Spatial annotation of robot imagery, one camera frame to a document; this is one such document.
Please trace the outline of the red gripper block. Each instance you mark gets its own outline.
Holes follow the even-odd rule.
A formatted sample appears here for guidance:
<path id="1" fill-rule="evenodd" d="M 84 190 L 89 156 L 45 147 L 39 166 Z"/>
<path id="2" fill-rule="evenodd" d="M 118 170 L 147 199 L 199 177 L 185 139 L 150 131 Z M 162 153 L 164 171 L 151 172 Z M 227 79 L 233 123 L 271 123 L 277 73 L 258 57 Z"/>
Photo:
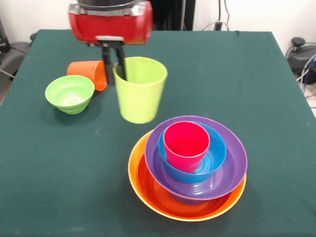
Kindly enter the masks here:
<path id="1" fill-rule="evenodd" d="M 107 8 L 74 1 L 68 9 L 69 21 L 75 38 L 83 43 L 98 44 L 102 40 L 121 40 L 124 44 L 145 44 L 153 28 L 150 1 L 130 1 Z M 115 48 L 118 58 L 116 73 L 126 81 L 125 53 L 122 46 Z M 115 86 L 110 48 L 102 46 L 102 57 L 107 84 Z"/>

